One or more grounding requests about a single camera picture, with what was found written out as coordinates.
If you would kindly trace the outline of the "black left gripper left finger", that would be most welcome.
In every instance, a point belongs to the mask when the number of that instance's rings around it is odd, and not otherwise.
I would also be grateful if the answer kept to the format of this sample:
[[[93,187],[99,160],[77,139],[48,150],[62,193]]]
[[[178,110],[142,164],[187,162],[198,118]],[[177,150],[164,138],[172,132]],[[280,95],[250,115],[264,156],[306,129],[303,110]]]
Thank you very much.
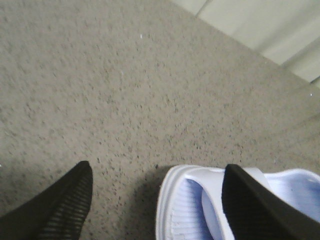
[[[93,171],[77,163],[50,187],[0,218],[2,240],[78,240],[91,209]]]

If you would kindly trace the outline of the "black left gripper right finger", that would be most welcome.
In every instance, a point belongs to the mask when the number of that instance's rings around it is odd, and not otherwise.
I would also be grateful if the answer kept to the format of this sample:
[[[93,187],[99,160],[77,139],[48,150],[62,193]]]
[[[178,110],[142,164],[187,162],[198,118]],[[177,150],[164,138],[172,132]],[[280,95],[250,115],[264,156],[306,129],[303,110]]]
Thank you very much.
[[[318,240],[320,224],[236,164],[225,168],[222,207],[236,240]]]

